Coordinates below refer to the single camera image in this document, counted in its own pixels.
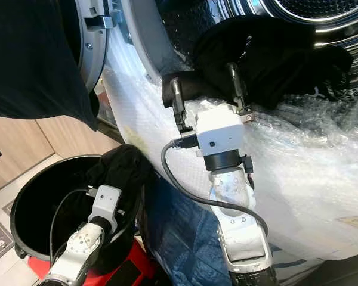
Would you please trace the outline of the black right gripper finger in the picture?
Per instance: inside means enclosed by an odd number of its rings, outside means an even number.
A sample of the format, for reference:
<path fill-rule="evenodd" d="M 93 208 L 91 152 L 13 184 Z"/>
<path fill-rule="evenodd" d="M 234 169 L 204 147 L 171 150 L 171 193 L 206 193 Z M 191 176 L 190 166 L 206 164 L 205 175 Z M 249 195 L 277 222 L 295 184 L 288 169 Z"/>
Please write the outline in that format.
<path fill-rule="evenodd" d="M 245 102 L 245 96 L 247 95 L 247 89 L 242 77 L 240 76 L 238 66 L 234 62 L 226 63 L 226 69 L 229 72 L 229 76 L 233 82 L 234 97 L 233 101 L 237 105 L 236 114 L 240 116 L 252 116 L 253 111 L 250 105 Z"/>
<path fill-rule="evenodd" d="M 185 125 L 186 111 L 183 101 L 183 94 L 181 90 L 181 82 L 179 78 L 173 78 L 170 81 L 170 88 L 174 100 L 172 102 L 172 108 L 174 112 L 174 120 L 177 125 L 179 133 L 186 133 L 187 126 Z"/>

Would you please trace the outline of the black garment with folds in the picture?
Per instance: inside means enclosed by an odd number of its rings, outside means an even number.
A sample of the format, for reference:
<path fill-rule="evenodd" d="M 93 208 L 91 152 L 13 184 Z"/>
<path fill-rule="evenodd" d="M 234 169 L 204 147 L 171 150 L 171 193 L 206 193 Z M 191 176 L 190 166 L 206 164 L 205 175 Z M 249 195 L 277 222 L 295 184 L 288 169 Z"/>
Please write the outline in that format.
<path fill-rule="evenodd" d="M 155 176 L 155 170 L 146 156 L 131 144 L 119 145 L 104 153 L 84 173 L 85 182 L 92 187 L 108 185 L 122 191 L 117 210 L 123 215 L 116 216 L 120 234 L 114 241 L 103 246 L 94 263 L 101 271 L 116 269 L 128 256 L 135 236 L 135 223 L 143 204 L 144 187 Z"/>

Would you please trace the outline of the grey washer door gasket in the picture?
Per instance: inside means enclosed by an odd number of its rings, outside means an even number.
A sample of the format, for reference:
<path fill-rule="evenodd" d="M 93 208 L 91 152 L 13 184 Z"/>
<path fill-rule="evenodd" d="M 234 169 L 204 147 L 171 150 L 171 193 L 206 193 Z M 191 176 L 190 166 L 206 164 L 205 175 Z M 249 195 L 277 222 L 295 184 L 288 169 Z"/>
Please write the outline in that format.
<path fill-rule="evenodd" d="M 155 0 L 121 0 L 126 26 L 146 73 L 153 80 L 177 73 L 182 61 L 163 25 Z"/>

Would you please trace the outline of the black printed garment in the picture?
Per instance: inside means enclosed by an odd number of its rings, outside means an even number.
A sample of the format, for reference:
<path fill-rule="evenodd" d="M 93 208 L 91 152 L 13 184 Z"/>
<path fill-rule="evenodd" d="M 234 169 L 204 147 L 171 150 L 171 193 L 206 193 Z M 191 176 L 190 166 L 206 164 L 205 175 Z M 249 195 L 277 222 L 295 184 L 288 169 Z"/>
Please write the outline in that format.
<path fill-rule="evenodd" d="M 286 95 L 309 95 L 340 102 L 347 99 L 348 74 L 353 56 L 343 47 L 327 46 L 305 55 L 294 78 L 286 85 Z"/>

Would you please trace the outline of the blue denim cloth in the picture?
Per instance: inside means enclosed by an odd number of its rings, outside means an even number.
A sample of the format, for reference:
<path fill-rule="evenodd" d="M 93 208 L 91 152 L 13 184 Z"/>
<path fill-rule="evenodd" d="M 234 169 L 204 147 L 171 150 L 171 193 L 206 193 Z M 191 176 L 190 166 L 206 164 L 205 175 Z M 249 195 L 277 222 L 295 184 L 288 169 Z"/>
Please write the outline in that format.
<path fill-rule="evenodd" d="M 147 253 L 172 286 L 232 286 L 217 235 L 217 218 L 158 176 L 143 193 L 138 216 Z"/>

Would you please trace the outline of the round washer door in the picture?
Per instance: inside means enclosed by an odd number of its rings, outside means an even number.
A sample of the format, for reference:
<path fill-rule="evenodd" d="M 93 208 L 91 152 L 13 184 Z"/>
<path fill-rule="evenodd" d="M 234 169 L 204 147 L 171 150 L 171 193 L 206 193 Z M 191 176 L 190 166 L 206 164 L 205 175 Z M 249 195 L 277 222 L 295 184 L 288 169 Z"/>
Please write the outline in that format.
<path fill-rule="evenodd" d="M 94 90 L 101 76 L 109 30 L 114 26 L 111 0 L 75 0 L 73 29 L 78 32 L 78 65 L 88 92 Z"/>

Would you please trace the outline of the perforated steel washer drum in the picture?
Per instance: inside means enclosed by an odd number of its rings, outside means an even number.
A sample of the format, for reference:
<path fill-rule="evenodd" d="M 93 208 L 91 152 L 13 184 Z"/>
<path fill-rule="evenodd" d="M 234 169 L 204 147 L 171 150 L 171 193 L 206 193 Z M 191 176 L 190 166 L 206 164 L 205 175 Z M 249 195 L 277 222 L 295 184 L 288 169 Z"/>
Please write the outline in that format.
<path fill-rule="evenodd" d="M 341 46 L 353 56 L 348 87 L 320 87 L 323 99 L 358 97 L 358 0 L 156 0 L 174 49 L 186 59 L 201 33 L 229 17 L 263 15 L 316 29 L 316 46 Z"/>

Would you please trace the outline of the clear bubble wrap sheet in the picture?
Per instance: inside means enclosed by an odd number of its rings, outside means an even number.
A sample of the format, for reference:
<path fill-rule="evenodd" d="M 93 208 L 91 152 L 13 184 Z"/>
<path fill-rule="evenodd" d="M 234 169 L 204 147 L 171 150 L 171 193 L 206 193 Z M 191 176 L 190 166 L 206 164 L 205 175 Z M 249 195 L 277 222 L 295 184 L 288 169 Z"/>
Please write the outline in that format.
<path fill-rule="evenodd" d="M 119 38 L 108 43 L 101 78 L 125 142 L 163 173 L 162 148 L 179 133 L 162 87 Z M 358 255 L 358 229 L 338 221 L 358 216 L 358 97 L 296 95 L 274 111 L 254 112 L 241 151 L 252 156 L 255 211 L 267 222 L 269 241 L 304 259 Z"/>

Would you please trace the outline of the red stool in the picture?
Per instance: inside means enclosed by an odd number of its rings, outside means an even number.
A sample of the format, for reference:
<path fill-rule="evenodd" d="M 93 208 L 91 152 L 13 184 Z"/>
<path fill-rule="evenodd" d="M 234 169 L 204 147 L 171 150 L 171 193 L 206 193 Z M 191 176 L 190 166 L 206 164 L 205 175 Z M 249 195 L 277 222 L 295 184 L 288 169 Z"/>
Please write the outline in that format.
<path fill-rule="evenodd" d="M 171 279 L 157 262 L 147 256 L 138 240 L 134 240 L 129 256 L 113 272 L 95 275 L 90 272 L 81 286 L 173 286 Z"/>

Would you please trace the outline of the large black hanging garment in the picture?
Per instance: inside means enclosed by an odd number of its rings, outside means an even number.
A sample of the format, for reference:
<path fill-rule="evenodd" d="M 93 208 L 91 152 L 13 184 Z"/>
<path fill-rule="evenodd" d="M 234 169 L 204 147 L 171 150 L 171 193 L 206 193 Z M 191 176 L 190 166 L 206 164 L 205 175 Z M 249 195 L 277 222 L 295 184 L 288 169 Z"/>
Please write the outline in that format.
<path fill-rule="evenodd" d="M 0 0 L 0 117 L 69 116 L 97 128 L 57 0 Z"/>

